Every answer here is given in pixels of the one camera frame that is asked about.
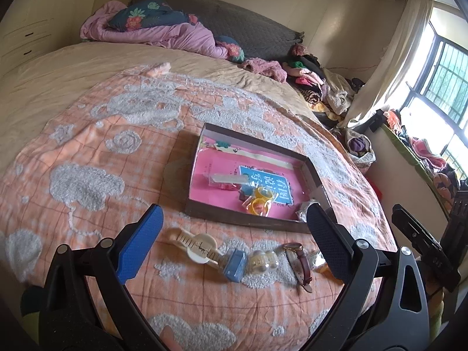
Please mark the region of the brown strap wristwatch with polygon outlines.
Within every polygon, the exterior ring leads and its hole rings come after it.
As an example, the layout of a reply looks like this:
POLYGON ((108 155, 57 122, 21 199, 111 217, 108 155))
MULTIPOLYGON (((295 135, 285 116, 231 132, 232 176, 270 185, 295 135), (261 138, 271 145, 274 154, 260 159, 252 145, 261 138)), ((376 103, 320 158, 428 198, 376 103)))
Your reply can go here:
POLYGON ((302 244, 298 242, 289 242, 283 244, 282 248, 285 250, 288 263, 290 268, 293 270, 293 274, 298 284, 307 293, 312 293, 311 269, 302 244))

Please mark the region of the cream hair claw clip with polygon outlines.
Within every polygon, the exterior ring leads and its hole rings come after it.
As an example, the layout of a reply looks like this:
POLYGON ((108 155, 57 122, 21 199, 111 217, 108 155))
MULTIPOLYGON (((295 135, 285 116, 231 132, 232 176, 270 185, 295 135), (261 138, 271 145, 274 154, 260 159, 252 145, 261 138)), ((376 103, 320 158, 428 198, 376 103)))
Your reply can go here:
POLYGON ((194 263, 219 268, 222 253, 218 250, 214 237, 208 234, 194 235, 187 230, 180 229, 171 237, 171 242, 184 251, 194 263))

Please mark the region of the pearl earring pair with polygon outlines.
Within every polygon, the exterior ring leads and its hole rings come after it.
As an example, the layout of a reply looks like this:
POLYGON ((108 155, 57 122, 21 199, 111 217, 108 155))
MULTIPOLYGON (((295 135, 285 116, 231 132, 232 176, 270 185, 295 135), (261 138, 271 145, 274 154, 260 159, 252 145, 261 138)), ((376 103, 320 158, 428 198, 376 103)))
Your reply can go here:
POLYGON ((278 267, 278 255, 273 250, 255 250, 248 259, 248 269, 251 273, 266 273, 278 267))

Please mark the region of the yellow hair clip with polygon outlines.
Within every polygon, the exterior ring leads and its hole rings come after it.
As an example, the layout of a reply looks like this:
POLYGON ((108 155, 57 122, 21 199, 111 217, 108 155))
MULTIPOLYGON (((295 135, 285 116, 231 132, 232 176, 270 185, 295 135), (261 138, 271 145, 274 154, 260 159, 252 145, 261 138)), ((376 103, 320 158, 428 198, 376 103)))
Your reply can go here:
POLYGON ((240 191, 243 208, 247 213, 254 216, 268 216, 276 197, 276 192, 263 186, 249 186, 240 191))

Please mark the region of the small blue box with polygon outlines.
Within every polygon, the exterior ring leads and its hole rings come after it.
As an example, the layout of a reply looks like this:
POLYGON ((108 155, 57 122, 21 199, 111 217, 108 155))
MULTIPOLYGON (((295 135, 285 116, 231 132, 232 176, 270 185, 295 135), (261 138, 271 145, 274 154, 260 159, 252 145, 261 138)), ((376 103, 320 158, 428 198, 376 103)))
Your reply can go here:
POLYGON ((239 283, 244 277, 247 255, 244 251, 230 248, 224 257, 223 275, 230 281, 239 283))

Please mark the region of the clear bag with dark jewelry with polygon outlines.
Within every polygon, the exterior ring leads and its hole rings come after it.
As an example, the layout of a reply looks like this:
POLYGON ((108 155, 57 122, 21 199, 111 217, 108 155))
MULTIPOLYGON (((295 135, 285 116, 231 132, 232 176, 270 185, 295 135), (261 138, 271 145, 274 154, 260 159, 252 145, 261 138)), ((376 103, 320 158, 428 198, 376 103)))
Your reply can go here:
POLYGON ((309 221, 309 217, 313 217, 315 214, 319 213, 321 213, 321 204, 318 200, 312 199, 299 205, 296 211, 296 216, 299 222, 307 223, 309 221))

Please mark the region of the orange and white quilt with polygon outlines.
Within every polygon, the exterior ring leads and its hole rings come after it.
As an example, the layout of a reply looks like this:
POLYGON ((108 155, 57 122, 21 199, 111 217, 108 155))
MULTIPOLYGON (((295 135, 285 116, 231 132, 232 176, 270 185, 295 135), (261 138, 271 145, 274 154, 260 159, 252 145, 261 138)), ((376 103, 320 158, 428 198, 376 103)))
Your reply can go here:
POLYGON ((115 236, 150 204, 164 228, 128 290, 153 328, 171 326, 186 350, 297 350, 328 313, 340 283, 316 273, 297 286, 281 246, 316 249, 308 234, 250 229, 186 215, 194 150, 216 124, 304 154, 338 222, 374 247, 394 250, 373 189, 316 120, 271 94, 146 67, 124 70, 51 119, 1 179, 1 264, 20 281, 45 282, 57 246, 87 248, 115 236), (278 252, 279 266, 230 283, 170 242, 179 229, 213 236, 222 250, 278 252))

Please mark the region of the basket of clothes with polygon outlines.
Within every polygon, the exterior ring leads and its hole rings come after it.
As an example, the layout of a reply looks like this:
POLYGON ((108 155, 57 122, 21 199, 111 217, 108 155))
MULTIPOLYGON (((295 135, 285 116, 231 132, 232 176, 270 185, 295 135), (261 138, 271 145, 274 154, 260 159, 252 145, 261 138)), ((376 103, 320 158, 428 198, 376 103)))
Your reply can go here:
POLYGON ((371 142, 365 135, 346 129, 344 138, 348 154, 359 169, 369 168, 376 161, 371 142))

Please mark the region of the shallow brown cardboard box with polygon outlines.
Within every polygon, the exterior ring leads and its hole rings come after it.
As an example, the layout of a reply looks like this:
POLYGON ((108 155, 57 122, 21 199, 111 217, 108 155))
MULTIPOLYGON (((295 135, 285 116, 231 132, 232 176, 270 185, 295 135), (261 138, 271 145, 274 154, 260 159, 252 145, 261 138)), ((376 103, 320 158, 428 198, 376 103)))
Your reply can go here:
POLYGON ((215 124, 204 124, 185 212, 215 222, 306 233, 307 207, 335 213, 312 162, 302 154, 215 124))

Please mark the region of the barred window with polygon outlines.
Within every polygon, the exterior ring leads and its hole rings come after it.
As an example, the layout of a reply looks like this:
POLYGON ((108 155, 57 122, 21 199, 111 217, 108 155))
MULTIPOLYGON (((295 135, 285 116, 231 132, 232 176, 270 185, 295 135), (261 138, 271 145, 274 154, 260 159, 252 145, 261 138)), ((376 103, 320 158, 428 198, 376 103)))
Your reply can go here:
POLYGON ((411 73, 401 111, 407 133, 466 179, 467 50, 428 24, 411 73))

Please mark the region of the pile of clothes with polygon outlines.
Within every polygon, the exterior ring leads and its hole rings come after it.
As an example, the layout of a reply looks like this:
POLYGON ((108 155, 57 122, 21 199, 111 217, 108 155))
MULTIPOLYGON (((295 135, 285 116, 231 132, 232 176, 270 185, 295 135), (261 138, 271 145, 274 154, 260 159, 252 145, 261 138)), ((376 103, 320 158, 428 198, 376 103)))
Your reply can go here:
POLYGON ((342 121, 355 96, 365 86, 360 78, 345 78, 321 67, 317 57, 303 44, 295 44, 282 64, 291 84, 314 113, 342 121))

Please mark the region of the dusty pink fuzzy garment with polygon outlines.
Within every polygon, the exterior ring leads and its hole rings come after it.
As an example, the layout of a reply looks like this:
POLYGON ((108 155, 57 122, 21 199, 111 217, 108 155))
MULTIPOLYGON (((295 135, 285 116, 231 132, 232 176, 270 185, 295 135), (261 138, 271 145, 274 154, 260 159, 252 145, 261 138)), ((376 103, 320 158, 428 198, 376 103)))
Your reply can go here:
POLYGON ((286 71, 282 68, 282 65, 275 60, 267 61, 260 58, 250 58, 241 63, 241 67, 244 70, 263 75, 267 78, 272 78, 280 83, 284 83, 287 80, 286 71))

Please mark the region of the grey quilted headboard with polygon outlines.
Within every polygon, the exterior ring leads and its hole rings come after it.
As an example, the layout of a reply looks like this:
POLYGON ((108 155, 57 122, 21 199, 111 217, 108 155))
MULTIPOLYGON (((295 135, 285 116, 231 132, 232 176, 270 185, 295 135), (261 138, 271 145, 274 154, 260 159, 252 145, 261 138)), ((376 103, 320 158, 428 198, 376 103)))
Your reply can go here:
MULTIPOLYGON (((132 3, 144 0, 130 0, 132 3)), ((221 0, 164 0, 174 10, 195 14, 215 36, 231 37, 250 58, 284 61, 304 39, 296 32, 261 14, 221 0)))

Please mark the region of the pink crumpled blanket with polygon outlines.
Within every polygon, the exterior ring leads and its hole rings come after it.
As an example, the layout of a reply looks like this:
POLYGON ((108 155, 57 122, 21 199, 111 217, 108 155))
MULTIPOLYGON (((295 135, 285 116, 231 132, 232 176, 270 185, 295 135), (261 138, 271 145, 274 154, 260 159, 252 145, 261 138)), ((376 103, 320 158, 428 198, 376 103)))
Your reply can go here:
POLYGON ((145 9, 136 7, 130 19, 125 21, 123 32, 112 28, 111 19, 125 9, 126 5, 122 2, 106 2, 82 24, 80 37, 83 40, 110 43, 149 44, 194 52, 214 59, 228 58, 228 50, 217 45, 213 33, 198 21, 145 28, 141 25, 145 9))

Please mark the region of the dark floral pillow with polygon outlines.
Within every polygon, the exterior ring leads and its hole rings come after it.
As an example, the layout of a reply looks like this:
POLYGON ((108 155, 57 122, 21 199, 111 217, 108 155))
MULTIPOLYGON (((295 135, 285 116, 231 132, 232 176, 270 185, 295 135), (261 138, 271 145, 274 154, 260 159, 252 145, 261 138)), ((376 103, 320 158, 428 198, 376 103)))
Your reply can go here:
POLYGON ((192 13, 173 10, 164 0, 144 0, 118 11, 108 21, 108 26, 119 32, 128 32, 183 23, 196 25, 198 18, 192 13))

